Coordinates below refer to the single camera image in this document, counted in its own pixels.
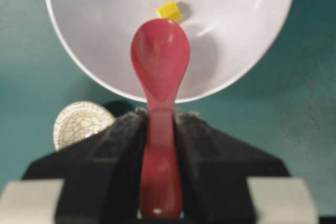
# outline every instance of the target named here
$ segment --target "red plastic spoon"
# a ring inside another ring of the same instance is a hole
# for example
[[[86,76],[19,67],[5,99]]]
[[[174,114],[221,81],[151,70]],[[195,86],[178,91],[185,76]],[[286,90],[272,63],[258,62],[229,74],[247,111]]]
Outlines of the red plastic spoon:
[[[182,210],[173,105],[189,57],[188,38],[171,20],[151,20],[133,37],[132,63],[149,112],[140,187],[140,210],[144,218],[175,218]]]

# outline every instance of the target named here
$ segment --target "crackle pattern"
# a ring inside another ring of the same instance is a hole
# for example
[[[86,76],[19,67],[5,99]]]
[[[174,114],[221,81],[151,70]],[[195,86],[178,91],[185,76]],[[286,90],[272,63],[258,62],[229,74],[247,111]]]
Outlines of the crackle pattern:
[[[75,102],[57,116],[54,126],[56,150],[77,143],[104,130],[114,122],[113,115],[92,102]]]

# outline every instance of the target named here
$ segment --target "yellow cube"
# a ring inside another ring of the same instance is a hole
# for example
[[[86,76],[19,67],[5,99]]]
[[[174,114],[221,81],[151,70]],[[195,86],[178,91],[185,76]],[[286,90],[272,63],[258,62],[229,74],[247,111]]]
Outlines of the yellow cube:
[[[174,1],[169,1],[156,9],[156,13],[160,18],[167,18],[173,21],[181,19],[181,13],[179,7]]]

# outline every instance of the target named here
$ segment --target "spoon handle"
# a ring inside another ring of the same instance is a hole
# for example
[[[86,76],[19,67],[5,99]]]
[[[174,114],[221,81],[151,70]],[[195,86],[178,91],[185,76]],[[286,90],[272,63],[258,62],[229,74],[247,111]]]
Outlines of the spoon handle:
[[[141,172],[141,214],[144,218],[175,218],[182,210],[182,189],[172,110],[150,110],[148,126]]]

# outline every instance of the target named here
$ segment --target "black holder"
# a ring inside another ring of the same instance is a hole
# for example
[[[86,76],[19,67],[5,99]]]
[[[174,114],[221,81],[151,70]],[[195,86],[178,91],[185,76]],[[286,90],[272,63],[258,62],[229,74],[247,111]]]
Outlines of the black holder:
[[[121,116],[105,131],[33,162],[23,179],[65,180],[57,224],[240,224],[257,220],[247,177],[290,176],[280,159],[176,111],[184,218],[138,219],[146,122],[145,110]]]

